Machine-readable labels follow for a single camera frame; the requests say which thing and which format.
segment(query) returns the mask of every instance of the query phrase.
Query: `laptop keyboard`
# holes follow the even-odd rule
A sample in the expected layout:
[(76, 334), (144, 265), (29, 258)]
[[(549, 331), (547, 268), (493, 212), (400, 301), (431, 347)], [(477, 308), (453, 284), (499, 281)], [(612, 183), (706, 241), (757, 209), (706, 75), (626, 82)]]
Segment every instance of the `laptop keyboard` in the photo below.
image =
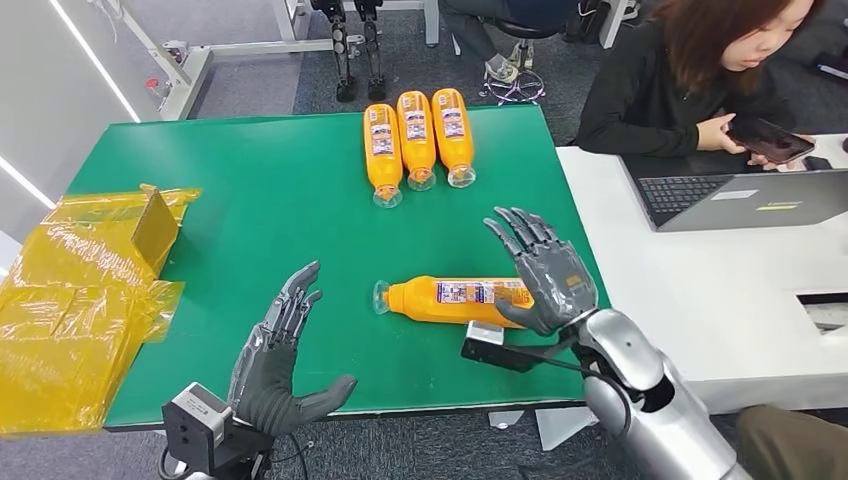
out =
[(727, 175), (640, 178), (639, 188), (649, 213), (676, 215), (721, 188), (728, 179)]

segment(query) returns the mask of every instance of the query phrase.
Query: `plastic bottle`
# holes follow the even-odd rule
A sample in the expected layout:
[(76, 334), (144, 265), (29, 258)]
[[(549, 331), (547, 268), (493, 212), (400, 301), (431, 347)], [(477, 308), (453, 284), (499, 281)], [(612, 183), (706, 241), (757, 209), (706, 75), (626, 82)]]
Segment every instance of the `plastic bottle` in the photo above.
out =
[(409, 170), (409, 188), (423, 192), (433, 188), (436, 176), (436, 138), (430, 101), (421, 92), (406, 92), (398, 98), (398, 129), (403, 147), (403, 163)]
[(471, 167), (474, 141), (465, 101), (456, 89), (444, 88), (433, 94), (432, 106), (439, 158), (448, 168), (448, 183), (465, 188), (477, 179), (477, 172)]
[(403, 179), (403, 163), (398, 139), (397, 117), (390, 105), (378, 103), (365, 110), (365, 166), (374, 186), (374, 203), (396, 207), (403, 199), (398, 185)]
[(374, 285), (374, 311), (401, 313), (419, 322), (465, 324), (481, 320), (502, 327), (523, 328), (505, 319), (495, 307), (503, 298), (524, 308), (533, 297), (518, 278), (416, 277), (406, 283)]

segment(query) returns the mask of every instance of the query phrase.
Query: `bottle label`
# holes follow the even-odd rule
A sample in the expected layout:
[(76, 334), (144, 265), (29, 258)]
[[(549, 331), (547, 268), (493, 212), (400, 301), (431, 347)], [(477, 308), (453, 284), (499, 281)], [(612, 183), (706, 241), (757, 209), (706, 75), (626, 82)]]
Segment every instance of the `bottle label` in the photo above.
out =
[(446, 108), (442, 110), (442, 120), (445, 124), (445, 137), (456, 138), (465, 136), (465, 126), (462, 124), (462, 110)]
[(391, 155), (394, 153), (391, 125), (387, 123), (371, 125), (371, 150), (374, 155)]
[(422, 110), (404, 112), (404, 118), (406, 118), (407, 140), (427, 139), (427, 123), (425, 122), (424, 112)]
[(495, 299), (506, 300), (513, 305), (532, 301), (530, 292), (521, 280), (492, 282), (466, 282), (445, 280), (438, 282), (436, 301), (439, 303), (495, 303)]

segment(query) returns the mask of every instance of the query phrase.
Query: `laptop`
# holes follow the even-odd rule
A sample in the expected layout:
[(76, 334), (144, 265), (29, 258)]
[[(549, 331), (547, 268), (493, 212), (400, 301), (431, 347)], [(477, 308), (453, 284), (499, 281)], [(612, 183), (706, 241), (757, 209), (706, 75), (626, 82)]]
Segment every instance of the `laptop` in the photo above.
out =
[(848, 212), (848, 169), (632, 179), (658, 232), (813, 225)]

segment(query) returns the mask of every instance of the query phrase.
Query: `white wall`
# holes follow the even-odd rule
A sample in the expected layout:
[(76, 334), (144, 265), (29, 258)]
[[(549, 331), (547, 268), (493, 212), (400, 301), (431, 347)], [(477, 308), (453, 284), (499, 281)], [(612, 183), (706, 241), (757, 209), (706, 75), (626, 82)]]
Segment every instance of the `white wall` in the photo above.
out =
[(8, 273), (20, 249), (21, 245), (18, 242), (0, 231), (0, 282)]
[[(159, 119), (103, 13), (86, 0), (59, 4), (142, 121)], [(50, 0), (0, 0), (0, 44), (0, 156), (55, 202), (103, 130), (133, 120)], [(0, 230), (23, 241), (46, 213), (0, 171)]]

